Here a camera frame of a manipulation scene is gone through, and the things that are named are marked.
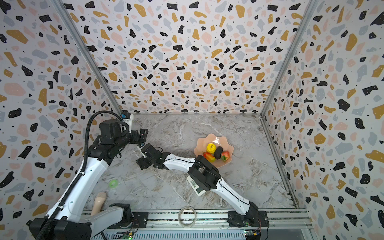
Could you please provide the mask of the yellow fake lemon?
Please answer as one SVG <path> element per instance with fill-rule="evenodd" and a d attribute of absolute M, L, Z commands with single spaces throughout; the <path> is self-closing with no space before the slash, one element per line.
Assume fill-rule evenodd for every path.
<path fill-rule="evenodd" d="M 208 153 L 211 153 L 212 155 L 215 153 L 216 149 L 217 149 L 217 147 L 216 147 L 216 145 L 213 144 L 213 143 L 209 143 L 209 144 L 207 145 L 207 147 L 206 147 L 206 151 L 207 151 Z"/>

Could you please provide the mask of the red yellow fake mango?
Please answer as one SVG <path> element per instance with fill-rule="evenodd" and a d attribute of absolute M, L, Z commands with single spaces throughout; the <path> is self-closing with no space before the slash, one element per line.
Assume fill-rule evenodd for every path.
<path fill-rule="evenodd" d="M 213 163 L 216 161 L 216 158 L 211 154 L 211 153 L 208 153 L 208 152 L 204 152 L 203 153 L 203 157 L 205 159 L 207 159 L 209 162 Z"/>

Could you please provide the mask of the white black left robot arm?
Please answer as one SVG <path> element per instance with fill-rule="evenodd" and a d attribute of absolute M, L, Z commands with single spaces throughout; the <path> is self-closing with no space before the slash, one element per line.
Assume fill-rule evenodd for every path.
<path fill-rule="evenodd" d="M 113 204 L 105 211 L 82 218 L 84 206 L 96 183 L 114 158 L 128 144 L 142 147 L 148 130 L 131 131 L 125 121 L 107 120 L 100 124 L 101 134 L 90 146 L 79 172 L 60 200 L 43 218 L 29 225 L 36 240 L 89 240 L 115 224 L 130 225 L 133 215 L 129 204 Z"/>

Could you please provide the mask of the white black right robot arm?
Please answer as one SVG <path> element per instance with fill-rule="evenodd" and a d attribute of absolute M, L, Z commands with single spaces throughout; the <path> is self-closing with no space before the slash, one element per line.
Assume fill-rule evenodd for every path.
<path fill-rule="evenodd" d="M 230 227 L 267 228 L 270 226 L 267 213 L 259 210 L 256 204 L 242 197 L 228 185 L 219 170 L 203 156 L 183 158 L 169 152 L 161 152 L 151 144 L 142 146 L 140 151 L 143 156 L 137 160 L 137 164 L 142 170 L 154 167 L 159 170 L 177 170 L 187 173 L 198 189 L 211 191 L 230 204 L 234 208 L 233 211 L 228 212 Z"/>

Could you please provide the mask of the dark fake avocado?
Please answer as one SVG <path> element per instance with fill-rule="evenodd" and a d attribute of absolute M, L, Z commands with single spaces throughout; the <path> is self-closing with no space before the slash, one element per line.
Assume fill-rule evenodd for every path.
<path fill-rule="evenodd" d="M 215 157 L 216 160 L 219 160 L 222 157 L 222 153 L 223 153 L 223 148 L 219 146 L 216 148 L 213 156 Z"/>

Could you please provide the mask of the red fake strawberry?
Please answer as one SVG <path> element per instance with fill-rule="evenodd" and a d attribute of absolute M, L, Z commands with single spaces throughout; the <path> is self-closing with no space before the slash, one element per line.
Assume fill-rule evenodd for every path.
<path fill-rule="evenodd" d="M 226 161 L 228 161 L 229 159 L 230 159 L 230 153 L 229 153 L 229 151 L 223 151 L 222 153 L 221 153 L 221 160 L 223 161 L 223 162 L 226 162 Z"/>

